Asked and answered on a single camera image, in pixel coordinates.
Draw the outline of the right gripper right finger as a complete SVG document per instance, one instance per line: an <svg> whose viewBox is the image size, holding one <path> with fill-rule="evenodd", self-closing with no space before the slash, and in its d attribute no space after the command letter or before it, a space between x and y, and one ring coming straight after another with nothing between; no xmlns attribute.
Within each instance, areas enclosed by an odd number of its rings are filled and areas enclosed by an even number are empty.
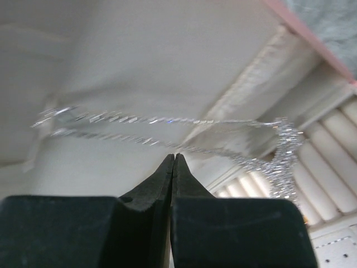
<svg viewBox="0 0 357 268"><path fill-rule="evenodd" d="M317 267L298 208L288 200L217 198L182 154L172 172L171 248L176 267Z"/></svg>

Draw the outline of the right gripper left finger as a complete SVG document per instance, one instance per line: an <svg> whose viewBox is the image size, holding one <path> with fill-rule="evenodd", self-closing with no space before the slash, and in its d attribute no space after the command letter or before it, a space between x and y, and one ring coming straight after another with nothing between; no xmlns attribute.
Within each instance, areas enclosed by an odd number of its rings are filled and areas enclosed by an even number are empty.
<svg viewBox="0 0 357 268"><path fill-rule="evenodd" d="M1 201L2 267L167 267L174 156L120 197Z"/></svg>

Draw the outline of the pink jewelry box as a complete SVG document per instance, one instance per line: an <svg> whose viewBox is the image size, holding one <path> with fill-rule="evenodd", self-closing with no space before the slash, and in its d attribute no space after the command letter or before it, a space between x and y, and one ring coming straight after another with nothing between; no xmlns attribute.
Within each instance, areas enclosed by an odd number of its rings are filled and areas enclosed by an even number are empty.
<svg viewBox="0 0 357 268"><path fill-rule="evenodd" d="M355 267L356 2L1 2L1 201L120 197L169 154Z"/></svg>

